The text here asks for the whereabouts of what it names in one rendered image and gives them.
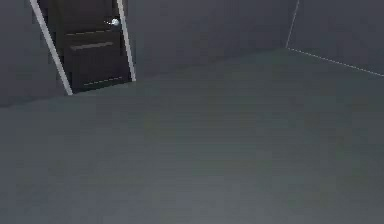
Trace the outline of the dark brown room door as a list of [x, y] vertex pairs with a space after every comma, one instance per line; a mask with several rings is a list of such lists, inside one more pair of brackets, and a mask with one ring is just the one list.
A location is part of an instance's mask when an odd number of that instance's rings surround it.
[[[135, 80], [122, 0], [30, 0], [69, 95]], [[120, 25], [107, 21], [116, 18]]]

